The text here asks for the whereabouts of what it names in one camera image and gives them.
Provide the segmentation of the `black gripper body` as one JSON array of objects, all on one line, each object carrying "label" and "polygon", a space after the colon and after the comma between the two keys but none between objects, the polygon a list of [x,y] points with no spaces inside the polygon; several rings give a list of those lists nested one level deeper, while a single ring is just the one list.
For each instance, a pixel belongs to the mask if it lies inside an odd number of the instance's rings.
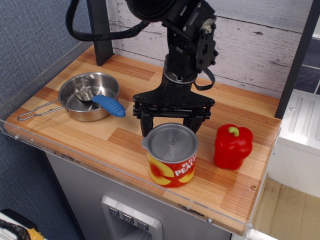
[{"label": "black gripper body", "polygon": [[162,75],[160,86],[133,96],[133,115],[142,119],[152,117],[181,118],[185,123],[204,122],[211,116],[215,101],[191,91],[195,81],[174,81]]}]

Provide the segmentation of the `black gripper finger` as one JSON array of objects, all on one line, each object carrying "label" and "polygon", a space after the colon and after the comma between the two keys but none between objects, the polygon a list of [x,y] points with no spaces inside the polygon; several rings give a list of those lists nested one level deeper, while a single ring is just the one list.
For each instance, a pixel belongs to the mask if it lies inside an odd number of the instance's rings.
[{"label": "black gripper finger", "polygon": [[183,125],[190,128],[194,133],[196,133],[202,125],[202,119],[186,117],[183,119]]},{"label": "black gripper finger", "polygon": [[141,133],[143,137],[146,137],[148,133],[153,129],[154,122],[152,116],[142,116],[140,119]]}]

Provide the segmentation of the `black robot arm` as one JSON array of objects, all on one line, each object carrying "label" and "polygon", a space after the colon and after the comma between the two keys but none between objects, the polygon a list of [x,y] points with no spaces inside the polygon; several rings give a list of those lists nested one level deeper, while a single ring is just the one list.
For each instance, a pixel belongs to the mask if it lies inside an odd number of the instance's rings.
[{"label": "black robot arm", "polygon": [[215,11],[204,0],[129,0],[127,5],[143,24],[162,22],[167,28],[169,52],[161,84],[133,97],[133,115],[140,119],[142,135],[153,129],[155,117],[181,118],[197,132],[215,104],[212,98],[191,91],[201,72],[215,82],[208,69],[218,55]]}]

